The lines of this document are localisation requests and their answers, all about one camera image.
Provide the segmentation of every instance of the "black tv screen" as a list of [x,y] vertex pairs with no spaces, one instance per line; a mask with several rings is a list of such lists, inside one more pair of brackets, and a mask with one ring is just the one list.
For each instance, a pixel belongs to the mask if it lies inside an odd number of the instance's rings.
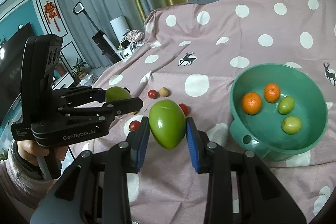
[[21,92],[23,52],[27,39],[34,35],[34,31],[28,23],[0,48],[0,124]]

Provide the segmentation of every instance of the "orange fruit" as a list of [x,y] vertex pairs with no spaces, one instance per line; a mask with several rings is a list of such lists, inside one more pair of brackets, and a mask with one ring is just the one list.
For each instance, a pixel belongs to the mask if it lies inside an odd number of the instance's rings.
[[269,83],[264,88],[264,97],[267,102],[275,103],[280,98],[280,87],[277,84]]
[[261,97],[258,93],[249,92],[244,95],[241,101],[241,106],[243,107],[245,113],[254,115],[259,112],[263,106],[263,102],[261,101]]

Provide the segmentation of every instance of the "green plastic basin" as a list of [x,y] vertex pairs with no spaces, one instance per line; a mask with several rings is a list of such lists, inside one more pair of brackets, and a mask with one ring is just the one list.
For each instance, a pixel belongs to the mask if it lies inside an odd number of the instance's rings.
[[[268,103],[263,90],[268,83],[276,83],[281,96],[276,103]],[[263,107],[256,115],[246,114],[241,106],[243,96],[256,92]],[[287,115],[278,112],[278,103],[285,96],[295,99],[295,108]],[[328,122],[328,110],[319,87],[304,73],[281,64],[261,64],[243,71],[233,83],[230,107],[234,118],[230,133],[246,150],[272,161],[286,160],[312,149],[322,138]],[[302,121],[301,130],[288,135],[281,122],[288,116]]]

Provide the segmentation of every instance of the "beige ball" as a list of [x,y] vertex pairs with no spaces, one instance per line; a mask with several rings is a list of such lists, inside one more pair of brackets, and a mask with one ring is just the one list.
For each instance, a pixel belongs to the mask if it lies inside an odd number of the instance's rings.
[[160,93],[161,97],[167,97],[167,96],[169,96],[169,90],[167,88],[165,88],[165,87],[160,88],[159,93]]

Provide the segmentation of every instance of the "red ball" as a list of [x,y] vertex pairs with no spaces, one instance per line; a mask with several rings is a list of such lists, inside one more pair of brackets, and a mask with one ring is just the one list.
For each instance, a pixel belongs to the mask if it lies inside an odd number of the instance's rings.
[[134,131],[134,130],[137,130],[140,126],[140,122],[139,121],[132,121],[130,124],[129,124],[129,130],[130,131]]
[[151,99],[155,99],[157,96],[158,96],[158,93],[157,93],[156,90],[150,90],[148,92],[148,97],[151,98]]
[[188,107],[186,104],[179,104],[180,108],[182,109],[184,115],[189,115],[190,113],[190,107]]

